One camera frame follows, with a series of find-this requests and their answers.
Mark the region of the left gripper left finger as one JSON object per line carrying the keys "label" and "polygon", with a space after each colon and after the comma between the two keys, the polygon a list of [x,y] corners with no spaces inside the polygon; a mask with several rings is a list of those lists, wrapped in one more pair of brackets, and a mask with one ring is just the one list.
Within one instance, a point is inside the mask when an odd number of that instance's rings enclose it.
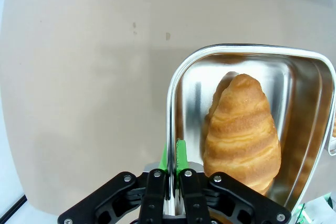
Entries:
{"label": "left gripper left finger", "polygon": [[167,191],[167,148],[152,170],[136,177],[120,172],[62,213],[58,223],[117,223],[141,208],[137,223],[162,223]]}

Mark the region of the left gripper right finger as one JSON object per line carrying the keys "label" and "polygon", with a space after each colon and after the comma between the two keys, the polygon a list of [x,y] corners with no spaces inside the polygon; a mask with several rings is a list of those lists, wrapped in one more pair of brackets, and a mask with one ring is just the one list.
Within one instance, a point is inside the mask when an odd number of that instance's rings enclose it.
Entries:
{"label": "left gripper right finger", "polygon": [[291,212],[223,172],[206,176],[187,161],[176,142],[176,174],[187,223],[289,223]]}

